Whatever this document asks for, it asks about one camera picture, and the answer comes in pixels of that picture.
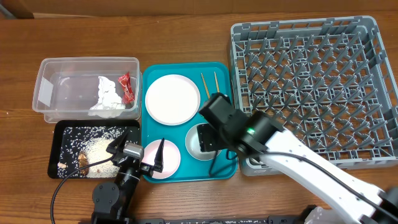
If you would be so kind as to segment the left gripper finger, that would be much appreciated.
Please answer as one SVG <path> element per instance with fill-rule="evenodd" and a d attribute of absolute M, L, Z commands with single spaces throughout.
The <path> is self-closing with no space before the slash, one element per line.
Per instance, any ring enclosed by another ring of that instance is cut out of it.
<path fill-rule="evenodd" d="M 164 142 L 165 142 L 165 139 L 162 138 L 160 141 L 160 144 L 158 146 L 155 158 L 154 158 L 154 171 L 159 172 L 159 173 L 162 173 L 163 168 L 164 168 L 164 162 L 163 162 Z"/>
<path fill-rule="evenodd" d="M 127 141 L 127 137 L 130 133 L 130 130 L 127 129 L 125 132 L 122 133 L 122 135 L 118 136 L 115 140 L 110 142 L 106 148 L 106 152 L 110 154 L 117 154 L 119 152 L 122 152 Z"/>

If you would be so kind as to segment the grey-white bowl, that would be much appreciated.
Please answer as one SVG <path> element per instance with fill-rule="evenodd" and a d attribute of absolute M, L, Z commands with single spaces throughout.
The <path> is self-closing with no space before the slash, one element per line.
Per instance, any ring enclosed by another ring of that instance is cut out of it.
<path fill-rule="evenodd" d="M 201 152 L 200 150 L 200 142 L 198 138 L 197 127 L 199 124 L 192 126 L 187 132 L 185 138 L 185 147 L 187 148 L 188 153 L 195 159 L 199 161 L 209 161 L 214 158 L 215 151 L 212 152 Z"/>

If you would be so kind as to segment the rice and meat leftovers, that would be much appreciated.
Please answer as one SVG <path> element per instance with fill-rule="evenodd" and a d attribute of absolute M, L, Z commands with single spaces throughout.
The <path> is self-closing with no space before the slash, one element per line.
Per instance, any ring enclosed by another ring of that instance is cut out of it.
<path fill-rule="evenodd" d="M 57 177 L 64 178 L 76 169 L 111 157 L 106 148 L 125 130 L 127 127 L 66 127 L 62 134 Z"/>

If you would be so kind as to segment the white tissue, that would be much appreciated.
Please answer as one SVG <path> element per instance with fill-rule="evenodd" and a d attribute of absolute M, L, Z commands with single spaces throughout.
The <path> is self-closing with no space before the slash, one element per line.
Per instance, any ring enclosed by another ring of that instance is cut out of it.
<path fill-rule="evenodd" d="M 116 93 L 116 84 L 104 76 L 99 76 L 98 79 L 98 102 L 90 108 L 88 115 L 116 118 L 125 109 L 122 98 Z"/>

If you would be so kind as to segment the red snack wrapper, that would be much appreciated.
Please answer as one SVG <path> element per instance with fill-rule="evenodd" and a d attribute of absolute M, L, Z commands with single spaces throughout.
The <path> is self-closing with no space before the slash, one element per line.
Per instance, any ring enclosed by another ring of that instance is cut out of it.
<path fill-rule="evenodd" d="M 124 92 L 124 96 L 122 98 L 122 103 L 129 104 L 132 103 L 135 99 L 132 87 L 131 87 L 131 79 L 129 76 L 129 72 L 127 72 L 126 74 L 124 74 L 123 76 L 118 78 L 118 82 L 120 83 L 123 92 Z"/>

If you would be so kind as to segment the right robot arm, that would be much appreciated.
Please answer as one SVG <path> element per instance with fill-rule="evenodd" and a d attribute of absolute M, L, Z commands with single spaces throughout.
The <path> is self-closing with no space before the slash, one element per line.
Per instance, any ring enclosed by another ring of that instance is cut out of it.
<path fill-rule="evenodd" d="M 247 116 L 222 93 L 213 94 L 199 113 L 240 161 L 259 159 L 330 206 L 314 207 L 303 223 L 397 223 L 397 188 L 383 191 L 353 177 L 266 113 Z"/>

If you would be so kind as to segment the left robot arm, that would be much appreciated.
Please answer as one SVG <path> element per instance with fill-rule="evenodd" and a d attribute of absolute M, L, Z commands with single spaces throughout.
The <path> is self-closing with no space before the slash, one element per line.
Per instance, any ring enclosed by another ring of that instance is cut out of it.
<path fill-rule="evenodd" d="M 130 134 L 130 130 L 123 132 L 106 148 L 106 152 L 112 155 L 111 162 L 119 170 L 114 181 L 98 184 L 93 190 L 92 199 L 95 206 L 91 216 L 92 223 L 134 223 L 135 220 L 129 218 L 126 212 L 141 177 L 151 177 L 154 172 L 163 171 L 165 140 L 161 140 L 154 164 L 150 165 L 142 161 L 142 146 L 126 142 Z"/>

